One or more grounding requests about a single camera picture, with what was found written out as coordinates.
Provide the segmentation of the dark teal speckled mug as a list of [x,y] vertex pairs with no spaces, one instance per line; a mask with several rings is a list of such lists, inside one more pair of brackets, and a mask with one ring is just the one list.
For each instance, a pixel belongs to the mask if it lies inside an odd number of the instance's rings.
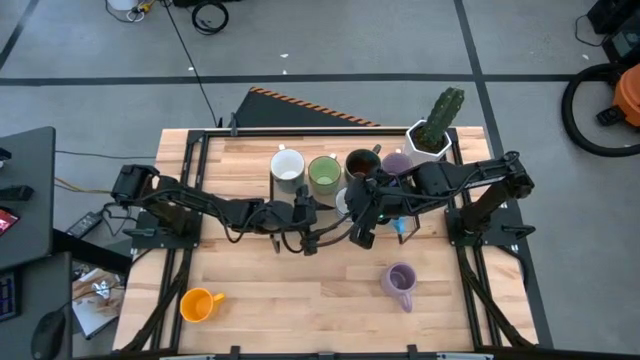
[[364,177],[381,166],[379,152],[381,145],[376,144],[371,150],[357,149],[352,151],[345,160],[344,173],[347,182],[356,177]]

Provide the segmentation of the green ribbed mug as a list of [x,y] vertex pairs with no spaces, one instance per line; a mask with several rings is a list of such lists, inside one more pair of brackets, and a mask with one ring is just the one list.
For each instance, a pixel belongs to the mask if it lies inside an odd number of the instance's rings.
[[335,153],[315,158],[308,167],[308,178],[317,195],[335,193],[341,175],[342,168]]

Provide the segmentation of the mauve ribbed mug brown rim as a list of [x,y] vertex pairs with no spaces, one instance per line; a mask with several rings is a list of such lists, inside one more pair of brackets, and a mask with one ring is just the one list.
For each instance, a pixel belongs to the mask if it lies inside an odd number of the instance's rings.
[[381,161],[381,168],[391,175],[400,175],[413,167],[412,160],[401,152],[392,152]]

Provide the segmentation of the teal mug white handle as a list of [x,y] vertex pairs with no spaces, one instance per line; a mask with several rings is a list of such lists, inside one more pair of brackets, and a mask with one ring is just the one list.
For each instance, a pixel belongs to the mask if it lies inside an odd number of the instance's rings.
[[295,193],[304,184],[306,164],[303,155],[284,144],[272,156],[270,172],[279,189],[285,193]]

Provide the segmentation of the lilac bubble mug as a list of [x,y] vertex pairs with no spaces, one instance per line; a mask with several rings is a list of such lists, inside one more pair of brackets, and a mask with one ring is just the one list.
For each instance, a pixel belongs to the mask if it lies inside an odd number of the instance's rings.
[[398,262],[387,268],[380,278],[384,293],[394,299],[406,313],[413,311],[411,293],[417,285],[415,270],[407,263]]

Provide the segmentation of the orange yellow mug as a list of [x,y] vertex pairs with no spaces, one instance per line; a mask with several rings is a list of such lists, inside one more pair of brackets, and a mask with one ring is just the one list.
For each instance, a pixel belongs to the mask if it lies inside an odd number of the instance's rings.
[[187,322],[203,322],[218,312],[225,298],[224,293],[212,293],[205,288],[193,288],[182,297],[180,314]]

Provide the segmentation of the wooden shelf black metal legs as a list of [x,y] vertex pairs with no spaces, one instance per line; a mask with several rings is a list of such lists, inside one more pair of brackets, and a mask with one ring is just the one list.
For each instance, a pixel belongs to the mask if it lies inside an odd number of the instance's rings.
[[[324,229],[338,222],[341,218],[337,216],[335,210],[335,196],[339,190],[347,187],[347,182],[344,177],[341,176],[337,191],[330,195],[317,195],[312,188],[307,174],[305,174],[304,176],[304,185],[308,186],[310,195],[313,196],[316,202],[319,204],[319,209],[316,212],[317,223],[312,225],[311,229]],[[281,191],[271,175],[270,199],[285,202],[294,206],[295,193],[285,193]],[[390,221],[392,219],[381,219],[374,230],[375,239],[382,240],[383,238],[391,238],[392,240],[397,240],[400,244],[404,244],[421,228],[421,221],[418,216],[405,218],[407,220],[407,230],[403,235],[398,235],[396,233],[396,231],[390,224]],[[343,233],[346,233],[351,228],[351,226],[352,221],[350,218],[347,218],[336,228],[321,235],[318,243],[325,243],[338,238]],[[271,239],[274,242],[277,252],[287,249],[294,253],[303,254],[300,245],[301,237],[294,230],[287,231],[284,233],[284,235],[281,235],[280,233],[271,235]]]

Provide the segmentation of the white hexagonal planter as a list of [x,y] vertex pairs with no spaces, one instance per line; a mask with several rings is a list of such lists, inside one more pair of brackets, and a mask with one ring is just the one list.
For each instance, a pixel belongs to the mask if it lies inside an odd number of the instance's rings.
[[426,120],[418,120],[405,132],[405,144],[403,146],[402,153],[408,156],[414,166],[418,166],[425,162],[436,162],[443,159],[446,152],[451,148],[452,141],[449,133],[446,132],[443,135],[444,144],[441,149],[435,153],[425,152],[417,148],[417,143],[412,139],[412,134],[415,130],[418,130],[426,123]]

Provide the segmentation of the black panel orange striped edge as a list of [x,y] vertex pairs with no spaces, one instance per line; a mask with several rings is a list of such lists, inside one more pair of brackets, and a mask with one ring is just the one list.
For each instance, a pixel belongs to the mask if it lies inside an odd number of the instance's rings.
[[378,124],[326,106],[251,87],[230,124],[237,127],[378,127]]

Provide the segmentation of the green cactus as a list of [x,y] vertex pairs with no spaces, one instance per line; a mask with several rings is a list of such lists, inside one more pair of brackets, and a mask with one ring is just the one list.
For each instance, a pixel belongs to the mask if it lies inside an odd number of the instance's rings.
[[465,100],[465,91],[449,87],[436,100],[426,124],[420,130],[420,142],[428,152],[439,152],[443,136],[457,116]]

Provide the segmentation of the black power adapter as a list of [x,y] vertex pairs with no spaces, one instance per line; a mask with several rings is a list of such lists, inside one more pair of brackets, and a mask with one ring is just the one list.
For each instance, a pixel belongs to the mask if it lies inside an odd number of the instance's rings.
[[87,212],[82,218],[71,225],[65,233],[69,236],[82,239],[94,230],[102,221],[103,217],[100,212]]

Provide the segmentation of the white paper pile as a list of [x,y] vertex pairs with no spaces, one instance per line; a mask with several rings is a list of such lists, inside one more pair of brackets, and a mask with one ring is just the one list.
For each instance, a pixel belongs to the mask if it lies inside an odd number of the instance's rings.
[[[93,283],[103,280],[113,286],[109,300],[103,299],[91,289]],[[121,278],[99,268],[73,282],[71,306],[86,338],[91,338],[119,317],[124,295],[125,288]]]

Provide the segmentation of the black desk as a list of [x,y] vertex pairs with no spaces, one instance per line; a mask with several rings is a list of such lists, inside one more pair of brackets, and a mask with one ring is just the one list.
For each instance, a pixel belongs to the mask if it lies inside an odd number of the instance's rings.
[[20,314],[0,322],[0,360],[35,360],[31,343],[38,323],[64,306],[65,327],[52,360],[72,359],[71,255],[58,253],[20,268]]
[[0,194],[0,210],[17,218],[0,232],[0,269],[12,268],[45,257],[53,238],[54,163],[56,131],[42,127],[0,137],[0,148],[12,158],[0,168],[0,191],[27,186],[27,201],[6,200]]

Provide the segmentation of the black computer mouse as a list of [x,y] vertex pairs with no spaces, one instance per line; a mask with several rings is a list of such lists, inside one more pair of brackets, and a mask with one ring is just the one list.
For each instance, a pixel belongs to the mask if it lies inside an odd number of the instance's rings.
[[37,323],[31,338],[33,360],[53,360],[60,352],[66,317],[61,310],[46,313]]

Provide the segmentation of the black remote controller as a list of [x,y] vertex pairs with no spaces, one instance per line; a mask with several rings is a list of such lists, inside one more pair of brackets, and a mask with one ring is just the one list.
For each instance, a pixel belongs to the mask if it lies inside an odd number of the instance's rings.
[[0,201],[29,201],[33,193],[27,185],[0,188]]

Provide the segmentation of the phone with lit screen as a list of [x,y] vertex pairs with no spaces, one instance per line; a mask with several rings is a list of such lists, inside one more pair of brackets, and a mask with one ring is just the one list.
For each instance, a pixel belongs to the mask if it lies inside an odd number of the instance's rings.
[[9,231],[20,220],[9,208],[0,206],[0,237]]

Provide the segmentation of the black equipment case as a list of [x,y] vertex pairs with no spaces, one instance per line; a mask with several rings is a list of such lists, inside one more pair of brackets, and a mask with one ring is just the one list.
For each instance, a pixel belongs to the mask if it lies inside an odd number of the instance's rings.
[[640,63],[640,0],[597,0],[587,18],[611,63]]

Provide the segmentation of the black keyboard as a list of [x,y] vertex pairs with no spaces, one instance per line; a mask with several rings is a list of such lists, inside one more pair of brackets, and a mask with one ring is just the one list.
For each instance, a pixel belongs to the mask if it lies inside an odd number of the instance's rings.
[[15,271],[0,273],[0,322],[15,318],[21,312],[20,277]]

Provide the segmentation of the black metal table frame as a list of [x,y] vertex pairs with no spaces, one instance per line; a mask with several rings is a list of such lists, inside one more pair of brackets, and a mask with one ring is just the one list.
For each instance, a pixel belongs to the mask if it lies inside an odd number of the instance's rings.
[[[193,143],[184,130],[166,130],[157,166],[221,197],[269,198],[270,161],[279,144],[312,160],[332,153],[342,158],[376,144],[387,154],[403,142],[400,128],[250,129],[237,136],[215,131]],[[189,147],[194,154],[185,159]],[[339,360],[378,353],[430,358],[434,352],[469,351],[476,340],[492,338],[486,313],[466,293],[444,212],[423,214],[420,221],[421,228],[404,244],[383,238],[364,250],[342,234],[323,243],[317,254],[304,256],[277,252],[266,236],[224,233],[215,219],[205,218],[188,284],[226,298],[204,322],[184,322],[170,309],[164,325],[180,326],[180,353],[216,359]],[[380,285],[383,272],[398,262],[417,275],[411,313]]]

